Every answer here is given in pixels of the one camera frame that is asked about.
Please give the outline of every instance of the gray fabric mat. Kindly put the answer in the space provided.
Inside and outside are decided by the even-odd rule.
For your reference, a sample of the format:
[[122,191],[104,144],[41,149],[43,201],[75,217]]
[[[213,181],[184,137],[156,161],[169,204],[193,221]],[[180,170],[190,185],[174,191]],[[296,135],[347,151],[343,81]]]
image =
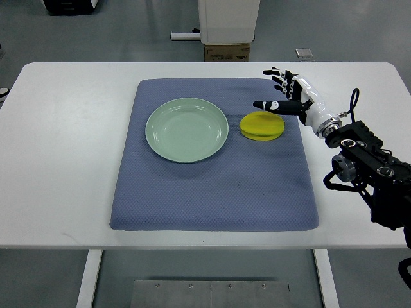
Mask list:
[[[150,114],[167,101],[193,97],[217,105],[229,122],[220,151],[192,164],[170,162],[145,139]],[[115,230],[291,231],[318,226],[298,119],[283,116],[273,141],[242,136],[253,101],[286,99],[271,80],[144,80],[137,89],[110,226]]]

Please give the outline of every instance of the light green plate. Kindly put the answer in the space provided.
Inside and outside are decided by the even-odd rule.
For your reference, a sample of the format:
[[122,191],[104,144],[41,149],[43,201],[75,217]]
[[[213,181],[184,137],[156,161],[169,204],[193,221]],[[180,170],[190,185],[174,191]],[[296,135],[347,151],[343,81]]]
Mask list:
[[147,120],[146,139],[173,162],[197,162],[216,153],[229,133],[224,113],[198,98],[179,98],[157,108]]

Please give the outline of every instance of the cable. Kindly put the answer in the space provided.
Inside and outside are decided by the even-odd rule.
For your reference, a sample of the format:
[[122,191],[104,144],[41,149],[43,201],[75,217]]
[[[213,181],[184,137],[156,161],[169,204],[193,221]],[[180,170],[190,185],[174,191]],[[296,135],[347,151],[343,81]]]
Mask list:
[[355,116],[354,116],[354,108],[357,106],[358,103],[358,98],[360,97],[360,89],[359,88],[355,88],[353,90],[353,93],[351,94],[351,100],[349,102],[349,110],[348,110],[348,114],[351,115],[351,122],[354,123],[355,122]]

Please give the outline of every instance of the robotic hand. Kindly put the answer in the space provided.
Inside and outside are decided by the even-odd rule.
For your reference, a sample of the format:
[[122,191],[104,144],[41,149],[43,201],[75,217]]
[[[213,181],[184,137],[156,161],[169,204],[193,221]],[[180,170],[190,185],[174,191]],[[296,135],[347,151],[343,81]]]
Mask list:
[[[371,221],[395,230],[404,227],[407,246],[411,248],[411,165],[392,156],[382,148],[377,138],[361,121],[355,121],[351,97],[352,123],[342,127],[338,116],[329,111],[324,100],[306,78],[290,71],[273,67],[263,71],[278,83],[275,89],[283,92],[288,101],[255,101],[254,106],[275,114],[299,116],[300,121],[313,128],[325,139],[329,148],[340,147],[341,152],[332,158],[333,170],[324,178],[328,189],[358,192],[371,210]],[[337,176],[352,186],[331,183]],[[367,186],[374,188],[371,195]]]
[[255,107],[277,114],[295,114],[302,124],[312,127],[315,135],[321,139],[341,127],[340,118],[327,109],[324,99],[305,77],[275,67],[263,71],[263,74],[272,75],[272,79],[278,83],[274,87],[289,101],[256,101]]

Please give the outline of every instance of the table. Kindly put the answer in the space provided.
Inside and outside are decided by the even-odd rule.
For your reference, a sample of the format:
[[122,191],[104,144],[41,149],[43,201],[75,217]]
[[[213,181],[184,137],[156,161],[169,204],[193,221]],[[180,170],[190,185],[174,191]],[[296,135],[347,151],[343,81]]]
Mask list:
[[[382,62],[32,63],[0,110],[0,248],[88,248],[79,306],[90,303],[104,248],[403,248],[402,230],[370,222],[355,193],[327,190],[338,153],[300,125],[319,212],[304,232],[124,232],[110,229],[114,189],[136,88],[150,78],[266,78],[276,66],[307,77],[335,113],[361,91],[361,119],[394,156],[411,162],[411,96],[395,67]],[[316,249],[322,286],[332,280]],[[324,301],[336,301],[335,290]]]

